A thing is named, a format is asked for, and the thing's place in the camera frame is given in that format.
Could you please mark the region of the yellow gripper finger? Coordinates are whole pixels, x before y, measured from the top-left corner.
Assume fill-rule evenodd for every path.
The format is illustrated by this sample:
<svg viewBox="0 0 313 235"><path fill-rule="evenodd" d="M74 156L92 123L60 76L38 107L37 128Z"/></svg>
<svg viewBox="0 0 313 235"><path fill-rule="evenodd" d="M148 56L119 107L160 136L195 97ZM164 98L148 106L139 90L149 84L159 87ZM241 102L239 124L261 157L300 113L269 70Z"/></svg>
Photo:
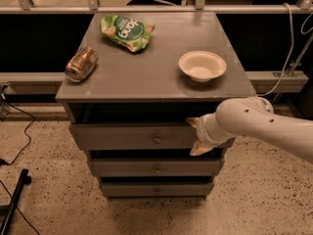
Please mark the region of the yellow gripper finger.
<svg viewBox="0 0 313 235"><path fill-rule="evenodd" d="M204 153L207 153L207 152L210 152L212 150L212 147L211 146L207 146L205 144L203 144L202 142L200 142L199 140L197 140L191 151L190 151L190 155L192 157L196 157L196 156L200 156Z"/></svg>
<svg viewBox="0 0 313 235"><path fill-rule="evenodd" d="M186 122L192 127L192 128L197 128L198 123L199 123L199 118L198 117L187 117Z"/></svg>

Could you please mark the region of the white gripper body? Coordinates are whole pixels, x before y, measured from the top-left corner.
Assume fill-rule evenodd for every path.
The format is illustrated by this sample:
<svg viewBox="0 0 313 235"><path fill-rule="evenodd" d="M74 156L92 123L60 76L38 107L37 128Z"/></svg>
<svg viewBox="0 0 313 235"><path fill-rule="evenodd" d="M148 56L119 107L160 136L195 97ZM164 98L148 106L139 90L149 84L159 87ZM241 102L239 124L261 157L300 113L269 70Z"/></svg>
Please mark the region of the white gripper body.
<svg viewBox="0 0 313 235"><path fill-rule="evenodd" d="M197 119L196 134L198 140L206 147L217 147L236 137L227 132L217 121L216 114L207 114Z"/></svg>

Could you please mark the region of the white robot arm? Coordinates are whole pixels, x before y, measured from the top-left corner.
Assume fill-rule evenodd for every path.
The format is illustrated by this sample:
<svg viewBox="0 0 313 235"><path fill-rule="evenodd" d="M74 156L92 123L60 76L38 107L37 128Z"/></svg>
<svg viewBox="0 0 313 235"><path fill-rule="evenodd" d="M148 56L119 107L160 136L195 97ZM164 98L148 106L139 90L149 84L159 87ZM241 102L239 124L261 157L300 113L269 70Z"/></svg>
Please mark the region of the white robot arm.
<svg viewBox="0 0 313 235"><path fill-rule="evenodd" d="M200 156L244 135L313 163L313 121L275 115L269 101L261 97L225 100L213 114L188 117L187 122L197 135L191 156Z"/></svg>

